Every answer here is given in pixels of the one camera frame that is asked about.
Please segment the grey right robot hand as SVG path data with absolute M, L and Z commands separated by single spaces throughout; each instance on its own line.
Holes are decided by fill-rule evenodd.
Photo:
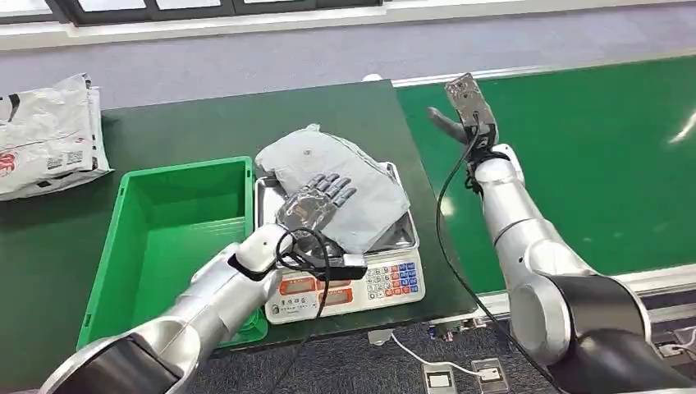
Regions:
M 467 126 L 466 124 L 455 122 L 435 107 L 428 107 L 427 115 L 432 124 L 463 145 L 465 161 L 470 162 L 474 146 L 481 131 L 480 125 L 474 123 Z

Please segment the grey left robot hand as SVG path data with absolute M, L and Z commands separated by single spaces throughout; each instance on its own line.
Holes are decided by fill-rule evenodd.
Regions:
M 356 191 L 349 177 L 320 173 L 286 199 L 276 213 L 276 224 L 288 230 L 321 231 Z

